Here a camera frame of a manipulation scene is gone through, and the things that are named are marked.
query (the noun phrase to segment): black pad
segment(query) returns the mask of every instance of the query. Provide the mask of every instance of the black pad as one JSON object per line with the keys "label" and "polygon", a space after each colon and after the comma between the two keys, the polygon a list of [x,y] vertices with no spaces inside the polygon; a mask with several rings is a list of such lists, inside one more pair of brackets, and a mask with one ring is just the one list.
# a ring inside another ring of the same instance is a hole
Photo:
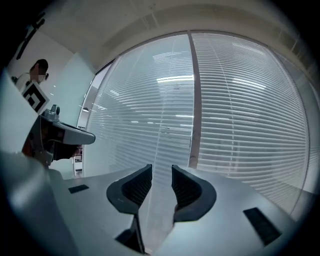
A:
{"label": "black pad", "polygon": [[152,181],[152,165],[113,182],[106,190],[106,197],[110,203],[124,214],[138,214],[144,202]]}
{"label": "black pad", "polygon": [[172,189],[177,208],[174,222],[197,221],[215,204],[217,193],[214,187],[191,173],[172,165]]}
{"label": "black pad", "polygon": [[258,208],[255,207],[244,210],[243,213],[248,218],[265,246],[280,237],[281,233]]}
{"label": "black pad", "polygon": [[73,186],[69,187],[68,190],[70,191],[71,194],[80,192],[82,190],[87,190],[89,187],[87,185],[79,185],[79,186]]}

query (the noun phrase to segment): white wall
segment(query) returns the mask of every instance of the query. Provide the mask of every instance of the white wall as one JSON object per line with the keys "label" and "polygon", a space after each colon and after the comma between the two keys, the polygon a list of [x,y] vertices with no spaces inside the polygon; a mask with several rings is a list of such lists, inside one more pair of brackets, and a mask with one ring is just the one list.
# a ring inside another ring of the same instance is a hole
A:
{"label": "white wall", "polygon": [[47,72],[49,73],[49,78],[47,81],[43,81],[40,86],[51,101],[52,95],[50,93],[53,92],[61,71],[73,56],[73,53],[38,31],[34,34],[18,60],[16,60],[17,54],[18,51],[7,67],[9,74],[17,78],[22,73],[29,72],[37,60],[46,59],[48,61],[49,68]]}
{"label": "white wall", "polygon": [[73,52],[89,47],[96,68],[146,40],[186,30],[247,36],[299,62],[285,35],[294,42],[297,33],[267,0],[60,1],[46,10],[40,30]]}
{"label": "white wall", "polygon": [[77,126],[81,106],[95,73],[79,53],[65,65],[52,90],[52,103],[60,107],[60,121]]}

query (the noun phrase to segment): window blind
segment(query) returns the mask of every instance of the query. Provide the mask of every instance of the window blind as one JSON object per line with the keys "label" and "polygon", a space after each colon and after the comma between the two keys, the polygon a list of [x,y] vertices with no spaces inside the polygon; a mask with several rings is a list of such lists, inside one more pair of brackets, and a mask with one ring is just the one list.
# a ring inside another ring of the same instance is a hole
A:
{"label": "window blind", "polygon": [[187,166],[193,128],[194,78],[187,35],[163,38],[120,57],[105,77],[92,106],[84,176],[152,164],[144,243],[158,243],[172,225],[176,199],[171,166]]}
{"label": "window blind", "polygon": [[225,35],[192,35],[202,100],[197,168],[240,180],[290,213],[306,175],[301,98],[266,48]]}

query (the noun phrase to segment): man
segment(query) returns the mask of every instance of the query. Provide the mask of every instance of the man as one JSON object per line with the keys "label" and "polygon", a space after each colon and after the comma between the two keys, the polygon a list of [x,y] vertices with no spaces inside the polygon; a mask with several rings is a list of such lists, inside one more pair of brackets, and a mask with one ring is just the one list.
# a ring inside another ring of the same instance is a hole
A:
{"label": "man", "polygon": [[45,59],[37,60],[30,69],[29,73],[23,73],[17,79],[15,86],[18,88],[20,93],[23,93],[32,80],[35,80],[38,84],[40,84],[45,78],[47,79],[48,67],[48,62]]}

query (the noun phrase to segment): ceiling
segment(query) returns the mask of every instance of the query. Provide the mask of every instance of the ceiling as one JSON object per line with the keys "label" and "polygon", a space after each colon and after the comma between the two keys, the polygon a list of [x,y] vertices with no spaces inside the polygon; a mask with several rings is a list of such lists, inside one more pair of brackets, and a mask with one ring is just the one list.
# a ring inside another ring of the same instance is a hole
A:
{"label": "ceiling", "polygon": [[285,16],[262,0],[60,0],[46,10],[40,30],[73,53],[86,51],[96,69],[137,44],[179,31],[239,34],[289,59],[298,38]]}

